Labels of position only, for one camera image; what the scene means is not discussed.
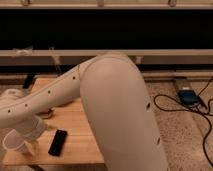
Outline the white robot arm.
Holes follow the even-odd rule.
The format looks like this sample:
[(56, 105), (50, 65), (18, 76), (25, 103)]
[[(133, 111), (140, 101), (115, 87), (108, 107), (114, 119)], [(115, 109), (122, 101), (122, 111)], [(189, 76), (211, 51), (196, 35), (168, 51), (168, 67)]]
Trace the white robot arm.
[(85, 61), (36, 92), (0, 105), (0, 128), (80, 98), (108, 171), (168, 171), (141, 72), (121, 54)]

